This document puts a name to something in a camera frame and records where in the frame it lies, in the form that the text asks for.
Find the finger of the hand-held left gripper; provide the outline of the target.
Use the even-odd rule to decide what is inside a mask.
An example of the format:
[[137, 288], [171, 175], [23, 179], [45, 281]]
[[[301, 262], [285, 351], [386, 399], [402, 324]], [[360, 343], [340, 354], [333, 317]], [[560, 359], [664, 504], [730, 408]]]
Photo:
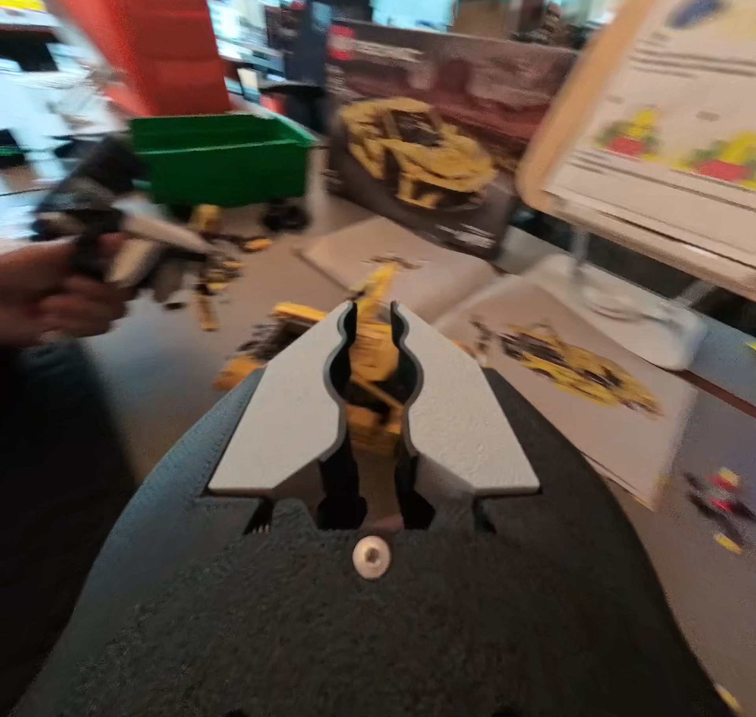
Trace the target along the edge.
[[115, 209], [122, 213], [119, 230], [130, 238], [193, 256], [209, 256], [214, 252], [213, 245], [196, 231], [166, 219], [151, 202], [128, 197], [115, 201]]

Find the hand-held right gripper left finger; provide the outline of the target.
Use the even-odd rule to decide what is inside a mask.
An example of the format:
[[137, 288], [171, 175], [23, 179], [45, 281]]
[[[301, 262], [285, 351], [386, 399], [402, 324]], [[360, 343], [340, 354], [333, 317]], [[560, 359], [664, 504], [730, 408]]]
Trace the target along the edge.
[[345, 442], [332, 371], [350, 377], [357, 306], [338, 305], [263, 367], [208, 482], [216, 496], [274, 497]]

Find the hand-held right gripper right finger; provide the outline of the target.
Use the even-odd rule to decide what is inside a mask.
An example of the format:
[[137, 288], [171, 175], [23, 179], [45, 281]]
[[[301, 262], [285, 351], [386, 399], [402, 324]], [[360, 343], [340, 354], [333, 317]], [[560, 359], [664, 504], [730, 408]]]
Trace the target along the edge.
[[417, 379], [402, 439], [419, 495], [533, 495], [541, 487], [477, 361], [401, 303], [394, 342]]

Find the yellow brick car model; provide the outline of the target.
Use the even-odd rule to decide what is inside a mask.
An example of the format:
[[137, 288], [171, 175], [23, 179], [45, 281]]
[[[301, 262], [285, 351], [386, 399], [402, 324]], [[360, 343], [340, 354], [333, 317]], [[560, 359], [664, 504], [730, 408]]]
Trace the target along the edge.
[[[402, 258], [384, 258], [376, 263], [377, 267], [348, 296], [358, 313], [355, 340], [349, 350], [352, 375], [343, 396], [353, 446], [388, 457], [398, 445], [409, 391], [398, 379], [398, 349], [382, 310], [397, 273], [417, 266]], [[213, 387], [221, 392], [232, 390], [325, 316], [323, 310], [304, 304], [276, 303], [268, 321], [253, 327], [249, 340], [237, 347], [215, 375]]]

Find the yellow black bumper assembly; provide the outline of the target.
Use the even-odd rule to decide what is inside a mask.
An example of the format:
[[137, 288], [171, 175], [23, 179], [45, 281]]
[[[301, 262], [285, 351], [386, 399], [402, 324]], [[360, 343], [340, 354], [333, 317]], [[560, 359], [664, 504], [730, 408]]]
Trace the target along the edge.
[[742, 497], [741, 476], [721, 467], [704, 476], [685, 472], [684, 477], [688, 501], [714, 526], [714, 541], [742, 556], [746, 546], [743, 526], [754, 525], [755, 513]]

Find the grey desk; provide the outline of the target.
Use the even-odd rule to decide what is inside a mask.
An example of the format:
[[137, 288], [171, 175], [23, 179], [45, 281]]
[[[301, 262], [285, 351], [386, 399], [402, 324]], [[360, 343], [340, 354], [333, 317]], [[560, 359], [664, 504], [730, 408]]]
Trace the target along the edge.
[[[364, 209], [325, 193], [316, 178], [308, 194], [311, 228], [286, 235], [251, 256], [242, 279], [218, 310], [220, 330], [204, 333], [190, 309], [165, 311], [146, 298], [109, 334], [88, 340], [104, 379], [137, 478], [215, 403], [215, 372], [280, 299], [332, 308], [343, 291], [298, 257], [307, 237], [366, 219]], [[686, 474], [726, 467], [749, 489], [754, 509], [754, 353], [750, 336], [705, 318], [708, 334], [686, 381], [699, 388], [663, 498], [654, 510], [615, 484], [611, 490], [634, 524], [676, 618], [713, 680], [754, 715], [754, 524], [745, 548], [732, 552], [690, 503]]]

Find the person's left hand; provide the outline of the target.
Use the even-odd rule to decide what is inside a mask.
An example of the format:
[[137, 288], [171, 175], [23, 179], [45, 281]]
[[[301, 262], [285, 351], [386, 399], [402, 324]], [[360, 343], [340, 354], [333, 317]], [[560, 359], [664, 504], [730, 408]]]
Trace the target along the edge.
[[123, 318], [133, 289], [101, 283], [74, 271], [74, 240], [28, 243], [1, 255], [1, 346], [23, 349], [49, 332], [88, 337], [107, 333]]

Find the pile of small black yellow pieces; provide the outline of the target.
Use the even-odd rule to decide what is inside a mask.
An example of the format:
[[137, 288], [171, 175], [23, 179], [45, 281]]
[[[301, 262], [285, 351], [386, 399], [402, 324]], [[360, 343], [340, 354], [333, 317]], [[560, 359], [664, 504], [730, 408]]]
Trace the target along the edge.
[[217, 331], [219, 320], [214, 301], [241, 277], [241, 256], [264, 252], [274, 241], [260, 234], [246, 236], [224, 232], [222, 209], [211, 204], [195, 206], [188, 226], [212, 247], [213, 254], [204, 262], [171, 262], [174, 273], [168, 278], [168, 295], [158, 298], [155, 290], [154, 298], [168, 312], [192, 307], [202, 331]]

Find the green plastic bin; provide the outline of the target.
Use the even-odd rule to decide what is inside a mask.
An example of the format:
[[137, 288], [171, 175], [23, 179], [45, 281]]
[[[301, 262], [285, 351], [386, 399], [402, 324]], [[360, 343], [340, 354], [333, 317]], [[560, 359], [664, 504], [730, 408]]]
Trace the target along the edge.
[[134, 118], [143, 183], [164, 206], [238, 208], [300, 198], [313, 135], [276, 113]]

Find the open instruction booklet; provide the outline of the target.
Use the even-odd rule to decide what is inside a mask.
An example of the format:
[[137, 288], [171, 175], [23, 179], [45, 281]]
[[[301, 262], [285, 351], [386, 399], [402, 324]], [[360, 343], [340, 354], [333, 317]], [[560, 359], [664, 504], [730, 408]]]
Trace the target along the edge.
[[630, 353], [545, 288], [373, 218], [308, 238], [301, 258], [344, 288], [395, 267], [386, 300], [492, 368], [601, 475], [656, 509], [698, 391]]

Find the red plastic bin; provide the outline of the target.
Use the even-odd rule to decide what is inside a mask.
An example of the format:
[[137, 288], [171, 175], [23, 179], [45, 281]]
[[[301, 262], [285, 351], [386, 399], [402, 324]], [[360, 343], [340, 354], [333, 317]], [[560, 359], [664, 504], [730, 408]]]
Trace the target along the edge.
[[206, 0], [43, 0], [104, 59], [105, 88], [138, 118], [232, 109]]

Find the wooden document stand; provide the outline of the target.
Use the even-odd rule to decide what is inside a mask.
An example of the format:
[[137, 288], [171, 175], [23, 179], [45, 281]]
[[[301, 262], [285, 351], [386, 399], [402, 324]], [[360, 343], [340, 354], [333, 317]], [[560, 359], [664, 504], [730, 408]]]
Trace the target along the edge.
[[602, 334], [666, 371], [690, 368], [707, 329], [693, 304], [723, 288], [754, 300], [754, 266], [563, 201], [546, 190], [655, 0], [628, 0], [585, 48], [516, 173], [524, 202], [572, 226], [571, 253], [524, 276]]

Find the car set box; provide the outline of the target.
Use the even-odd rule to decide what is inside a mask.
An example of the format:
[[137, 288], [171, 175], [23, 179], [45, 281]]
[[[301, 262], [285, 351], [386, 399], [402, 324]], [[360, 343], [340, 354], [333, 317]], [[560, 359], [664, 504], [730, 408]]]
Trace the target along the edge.
[[326, 40], [327, 189], [442, 247], [497, 258], [514, 175], [572, 48], [338, 20]]

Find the printed instruction sheet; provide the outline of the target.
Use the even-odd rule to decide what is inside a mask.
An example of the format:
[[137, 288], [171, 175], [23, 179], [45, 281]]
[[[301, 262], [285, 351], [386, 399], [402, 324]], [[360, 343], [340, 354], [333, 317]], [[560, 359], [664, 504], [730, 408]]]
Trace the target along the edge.
[[546, 190], [754, 266], [755, 0], [655, 0]]

